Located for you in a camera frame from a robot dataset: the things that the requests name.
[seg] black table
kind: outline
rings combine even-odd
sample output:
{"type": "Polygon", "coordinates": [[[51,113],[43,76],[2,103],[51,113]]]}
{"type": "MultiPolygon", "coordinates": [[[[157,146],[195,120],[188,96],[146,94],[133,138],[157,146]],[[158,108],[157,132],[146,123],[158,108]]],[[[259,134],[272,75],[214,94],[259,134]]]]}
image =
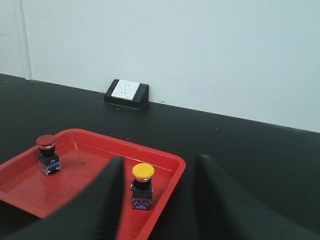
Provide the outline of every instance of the black table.
{"type": "MultiPolygon", "coordinates": [[[[199,154],[213,156],[272,211],[320,234],[319,133],[153,102],[143,109],[127,109],[105,103],[103,93],[4,74],[0,110],[0,163],[34,146],[38,136],[70,128],[182,157],[185,172],[151,240],[202,239],[193,197],[199,154]]],[[[0,210],[2,236],[37,220],[4,202],[0,210]]]]}

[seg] black cloth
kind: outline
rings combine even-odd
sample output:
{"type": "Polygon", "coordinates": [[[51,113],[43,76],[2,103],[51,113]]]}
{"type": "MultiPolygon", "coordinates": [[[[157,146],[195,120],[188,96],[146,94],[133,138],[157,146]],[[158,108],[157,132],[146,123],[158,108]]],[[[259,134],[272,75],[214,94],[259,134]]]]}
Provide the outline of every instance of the black cloth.
{"type": "Polygon", "coordinates": [[[124,192],[123,163],[120,156],[112,158],[99,176],[67,205],[4,239],[115,239],[124,192]]]}
{"type": "MultiPolygon", "coordinates": [[[[182,157],[186,169],[150,240],[203,239],[193,187],[199,154],[212,156],[245,193],[271,212],[320,233],[319,133],[153,102],[132,110],[104,103],[103,93],[3,74],[0,111],[0,163],[33,147],[37,137],[70,128],[182,157]]],[[[37,221],[3,202],[0,210],[6,214],[0,217],[0,236],[37,221]]]]}

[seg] yellow push button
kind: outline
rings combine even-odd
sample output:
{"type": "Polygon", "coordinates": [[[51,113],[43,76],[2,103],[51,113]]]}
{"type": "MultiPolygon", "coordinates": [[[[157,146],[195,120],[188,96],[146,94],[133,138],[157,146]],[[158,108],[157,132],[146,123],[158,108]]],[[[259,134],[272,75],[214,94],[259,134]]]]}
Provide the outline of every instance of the yellow push button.
{"type": "Polygon", "coordinates": [[[155,169],[149,163],[139,163],[132,168],[132,173],[138,179],[149,179],[155,174],[155,169]]]}

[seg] white wall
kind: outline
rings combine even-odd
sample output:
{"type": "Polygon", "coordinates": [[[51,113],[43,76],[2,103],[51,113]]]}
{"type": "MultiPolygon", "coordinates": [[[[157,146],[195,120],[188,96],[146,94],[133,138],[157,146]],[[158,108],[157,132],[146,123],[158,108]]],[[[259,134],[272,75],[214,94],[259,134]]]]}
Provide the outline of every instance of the white wall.
{"type": "Polygon", "coordinates": [[[23,0],[35,80],[320,132],[320,1],[23,0]]]}
{"type": "Polygon", "coordinates": [[[0,0],[0,73],[32,79],[21,0],[0,0]]]}

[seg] electrical outlet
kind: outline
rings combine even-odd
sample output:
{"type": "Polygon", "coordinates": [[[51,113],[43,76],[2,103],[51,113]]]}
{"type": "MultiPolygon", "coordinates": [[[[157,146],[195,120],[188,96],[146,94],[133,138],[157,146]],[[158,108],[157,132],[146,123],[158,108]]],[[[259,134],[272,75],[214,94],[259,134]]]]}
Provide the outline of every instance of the electrical outlet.
{"type": "Polygon", "coordinates": [[[111,97],[132,101],[137,93],[140,83],[136,81],[119,80],[111,97]]]}

